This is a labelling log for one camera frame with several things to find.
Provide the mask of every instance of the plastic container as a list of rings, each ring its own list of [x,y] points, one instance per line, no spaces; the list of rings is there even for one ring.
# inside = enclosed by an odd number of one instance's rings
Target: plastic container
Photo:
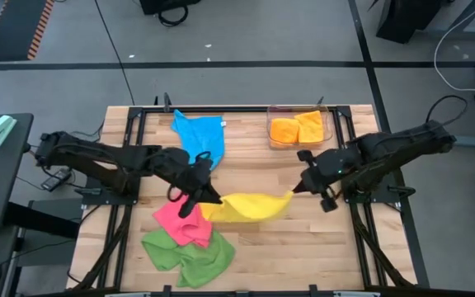
[[[317,142],[283,142],[275,139],[271,134],[272,121],[274,119],[294,119],[294,116],[307,112],[319,111],[322,117],[323,139]],[[269,145],[272,149],[315,149],[333,136],[329,129],[327,106],[269,106],[267,108],[267,134],[269,135]]]

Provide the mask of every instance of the wooden table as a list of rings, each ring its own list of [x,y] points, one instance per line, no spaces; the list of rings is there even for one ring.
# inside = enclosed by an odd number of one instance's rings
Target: wooden table
[[[108,108],[101,137],[104,144],[122,145],[128,109],[127,106]],[[351,106],[351,111],[357,135],[378,131],[372,106]],[[212,183],[221,195],[259,192],[281,196],[298,183],[306,165],[298,160],[295,150],[269,148],[265,113],[219,115],[227,122],[226,152],[212,174]],[[172,113],[148,115],[143,144],[181,147],[178,135],[170,129],[172,120]],[[334,127],[331,117],[329,121],[330,127]],[[317,152],[331,148],[338,148],[336,137]],[[175,287],[178,268],[157,271],[140,243],[146,233],[159,228],[152,213],[167,202],[167,187],[167,183],[157,177],[145,177],[141,181],[139,203],[134,207],[129,227],[122,291],[162,291],[164,285],[173,285],[172,290],[191,290]],[[338,201],[338,209],[325,214],[317,196],[297,194],[280,219],[252,224],[215,224],[215,229],[236,248],[236,256],[222,275],[199,290],[308,290],[310,284],[318,285],[320,290],[363,289],[349,207]],[[400,214],[386,205],[373,205],[373,212],[381,248],[403,276],[415,283]],[[71,275],[77,279],[84,277],[104,247],[109,213],[110,207],[102,206],[80,229],[71,267]],[[372,281],[376,284],[374,259],[368,248],[366,253]],[[114,254],[106,285],[112,284],[115,263]],[[74,285],[71,280],[68,282],[68,287]]]

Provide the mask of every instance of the table leg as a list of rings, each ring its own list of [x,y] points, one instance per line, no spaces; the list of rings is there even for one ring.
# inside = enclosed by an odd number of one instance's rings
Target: table leg
[[[42,213],[12,202],[8,203],[5,223],[74,239],[78,237],[80,228],[78,223],[68,219]]]

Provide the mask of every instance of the black mat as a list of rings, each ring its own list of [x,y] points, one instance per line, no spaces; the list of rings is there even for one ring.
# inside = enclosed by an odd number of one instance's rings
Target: black mat
[[[6,0],[0,11],[0,62],[38,54],[54,0]]]

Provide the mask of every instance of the towel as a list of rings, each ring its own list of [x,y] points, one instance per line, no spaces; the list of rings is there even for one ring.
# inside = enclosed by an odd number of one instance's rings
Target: towel
[[[270,122],[270,138],[281,144],[298,143],[299,123],[294,119],[277,118]]]
[[[200,207],[195,205],[187,217],[184,219],[179,217],[179,210],[187,199],[188,195],[183,195],[176,202],[166,203],[160,210],[153,213],[153,217],[178,245],[195,243],[207,248],[212,234],[212,223],[206,221],[201,215]]]
[[[216,231],[212,231],[208,248],[193,243],[181,247],[164,229],[146,234],[142,244],[159,271],[169,271],[179,265],[181,272],[177,286],[194,289],[209,283],[225,271],[235,254],[234,247]]]
[[[223,117],[188,119],[178,110],[173,115],[171,128],[179,134],[182,148],[190,155],[190,164],[195,163],[200,153],[210,152],[209,158],[214,162],[210,170],[214,170],[224,155]]]
[[[299,122],[298,142],[301,144],[312,144],[323,141],[322,113],[311,111],[295,115]]]
[[[265,194],[231,194],[221,197],[223,204],[200,203],[205,219],[212,222],[259,222],[276,217],[290,202],[293,192],[283,197]]]

